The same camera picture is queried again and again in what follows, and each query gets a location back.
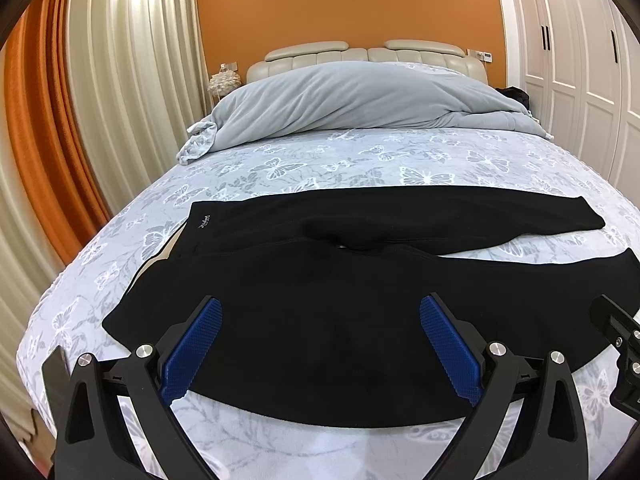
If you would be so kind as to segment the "black pants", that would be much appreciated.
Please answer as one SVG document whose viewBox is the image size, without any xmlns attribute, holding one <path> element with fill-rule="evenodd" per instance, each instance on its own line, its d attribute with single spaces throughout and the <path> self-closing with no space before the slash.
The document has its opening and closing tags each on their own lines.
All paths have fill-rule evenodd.
<svg viewBox="0 0 640 480">
<path fill-rule="evenodd" d="M 597 231 L 580 197 L 480 188 L 334 188 L 196 202 L 169 256 L 130 286 L 103 326 L 128 349 L 155 344 L 205 297 L 221 329 L 192 388 L 301 424 L 387 428 L 462 417 L 422 330 L 436 294 L 456 318 L 520 356 L 579 368 L 605 346 L 590 304 L 639 307 L 631 250 L 574 263 L 475 260 L 522 235 Z"/>
</svg>

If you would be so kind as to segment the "white wardrobe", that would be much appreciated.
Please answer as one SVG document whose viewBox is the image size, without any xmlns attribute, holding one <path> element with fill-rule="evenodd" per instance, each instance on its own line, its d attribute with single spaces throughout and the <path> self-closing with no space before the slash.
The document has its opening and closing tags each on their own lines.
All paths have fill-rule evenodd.
<svg viewBox="0 0 640 480">
<path fill-rule="evenodd" d="M 509 84 L 556 144 L 639 200 L 639 41 L 613 0 L 500 0 Z"/>
</svg>

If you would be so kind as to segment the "white wall switch panel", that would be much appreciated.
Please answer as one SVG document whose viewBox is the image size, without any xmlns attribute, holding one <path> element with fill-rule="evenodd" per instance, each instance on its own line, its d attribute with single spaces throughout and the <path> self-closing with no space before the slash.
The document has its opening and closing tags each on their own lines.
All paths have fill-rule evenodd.
<svg viewBox="0 0 640 480">
<path fill-rule="evenodd" d="M 477 58 L 480 62 L 483 63 L 491 63 L 492 62 L 492 54 L 490 52 L 477 51 L 473 49 L 468 50 L 468 55 L 472 56 L 472 58 Z"/>
</svg>

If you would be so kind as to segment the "butterfly print bed sheet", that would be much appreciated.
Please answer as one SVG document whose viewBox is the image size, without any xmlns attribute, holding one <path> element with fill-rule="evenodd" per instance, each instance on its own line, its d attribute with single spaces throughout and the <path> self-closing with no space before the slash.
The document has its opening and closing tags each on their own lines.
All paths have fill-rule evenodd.
<svg viewBox="0 0 640 480">
<path fill-rule="evenodd" d="M 482 258 L 567 263 L 639 246 L 638 209 L 562 148 L 529 134 L 474 130 L 345 130 L 246 144 L 169 170 L 116 210 L 41 296 L 16 364 L 32 402 L 52 422 L 43 362 L 125 350 L 102 320 L 146 260 L 160 252 L 196 200 L 377 185 L 483 185 L 582 196 L 605 220 L 599 232 L 523 237 Z M 248 414 L 188 394 L 179 422 L 223 479 L 419 479 L 458 430 L 457 422 L 382 431 L 322 430 Z"/>
</svg>

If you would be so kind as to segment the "cream leather headboard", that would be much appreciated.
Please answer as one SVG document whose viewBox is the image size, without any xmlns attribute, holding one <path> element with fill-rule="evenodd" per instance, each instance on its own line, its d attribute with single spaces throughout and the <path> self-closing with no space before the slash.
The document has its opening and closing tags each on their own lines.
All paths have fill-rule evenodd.
<svg viewBox="0 0 640 480">
<path fill-rule="evenodd" d="M 401 62 L 439 66 L 488 83 L 486 68 L 478 58 L 467 55 L 453 44 L 437 41 L 395 39 L 383 47 L 351 48 L 345 41 L 319 41 L 296 44 L 267 53 L 264 59 L 247 70 L 245 81 L 262 80 L 306 66 L 342 62 Z"/>
</svg>

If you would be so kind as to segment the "white bedside ornament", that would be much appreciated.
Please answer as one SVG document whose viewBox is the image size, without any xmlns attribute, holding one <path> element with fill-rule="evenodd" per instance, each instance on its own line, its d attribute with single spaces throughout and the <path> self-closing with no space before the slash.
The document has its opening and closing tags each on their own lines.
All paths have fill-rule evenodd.
<svg viewBox="0 0 640 480">
<path fill-rule="evenodd" d="M 242 79 L 235 70 L 221 70 L 209 78 L 208 93 L 212 98 L 220 100 L 242 86 Z"/>
</svg>

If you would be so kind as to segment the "grey duvet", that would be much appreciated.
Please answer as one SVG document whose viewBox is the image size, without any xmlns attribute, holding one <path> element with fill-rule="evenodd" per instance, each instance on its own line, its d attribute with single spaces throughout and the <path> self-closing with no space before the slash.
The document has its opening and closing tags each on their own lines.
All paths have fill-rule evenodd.
<svg viewBox="0 0 640 480">
<path fill-rule="evenodd" d="M 344 61 L 290 70 L 232 91 L 189 127 L 176 159 L 189 165 L 209 153 L 307 131 L 439 128 L 550 138 L 522 103 L 455 70 Z"/>
</svg>

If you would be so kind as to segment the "cream curtain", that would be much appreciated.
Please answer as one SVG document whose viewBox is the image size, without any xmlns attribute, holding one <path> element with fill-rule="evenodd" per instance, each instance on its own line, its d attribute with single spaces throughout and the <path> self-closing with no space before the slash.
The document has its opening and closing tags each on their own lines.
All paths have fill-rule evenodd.
<svg viewBox="0 0 640 480">
<path fill-rule="evenodd" d="M 111 218 L 174 161 L 208 107 L 196 0 L 68 0 L 67 66 L 80 138 Z M 15 353 L 65 263 L 29 203 L 9 139 L 1 49 L 1 411 L 29 427 Z"/>
</svg>

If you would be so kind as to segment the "black smartphone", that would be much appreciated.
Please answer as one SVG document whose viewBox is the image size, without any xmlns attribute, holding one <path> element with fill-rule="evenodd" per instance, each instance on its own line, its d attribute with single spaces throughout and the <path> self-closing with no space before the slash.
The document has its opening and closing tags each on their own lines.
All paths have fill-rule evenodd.
<svg viewBox="0 0 640 480">
<path fill-rule="evenodd" d="M 44 360 L 41 369 L 51 415 L 53 419 L 57 419 L 62 412 L 66 390 L 70 383 L 70 371 L 64 348 L 56 346 L 50 356 Z"/>
</svg>

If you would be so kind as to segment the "wall socket by lamp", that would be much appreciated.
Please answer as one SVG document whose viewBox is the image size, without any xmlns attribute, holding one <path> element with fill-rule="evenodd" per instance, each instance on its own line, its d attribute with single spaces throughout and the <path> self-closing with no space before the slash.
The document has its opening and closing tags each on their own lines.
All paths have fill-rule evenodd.
<svg viewBox="0 0 640 480">
<path fill-rule="evenodd" d="M 232 72 L 236 72 L 238 70 L 238 63 L 237 62 L 221 63 L 220 70 L 222 72 L 228 72 L 228 70 L 231 70 Z"/>
</svg>

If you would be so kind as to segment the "orange curtain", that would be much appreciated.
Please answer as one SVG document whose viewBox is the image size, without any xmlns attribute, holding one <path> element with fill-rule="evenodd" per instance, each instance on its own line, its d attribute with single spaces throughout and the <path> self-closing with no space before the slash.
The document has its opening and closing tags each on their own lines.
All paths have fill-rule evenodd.
<svg viewBox="0 0 640 480">
<path fill-rule="evenodd" d="M 9 139 L 29 203 L 62 263 L 111 219 L 76 120 L 66 60 L 68 0 L 32 0 L 9 34 Z"/>
</svg>

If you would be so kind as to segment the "black item on nightstand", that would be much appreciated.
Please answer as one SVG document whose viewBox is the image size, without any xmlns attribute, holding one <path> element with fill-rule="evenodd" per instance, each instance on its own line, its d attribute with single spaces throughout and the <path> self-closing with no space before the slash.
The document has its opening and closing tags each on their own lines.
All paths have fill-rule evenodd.
<svg viewBox="0 0 640 480">
<path fill-rule="evenodd" d="M 524 90 L 518 87 L 497 88 L 497 91 L 509 99 L 521 103 L 526 110 L 530 110 L 530 96 Z"/>
</svg>

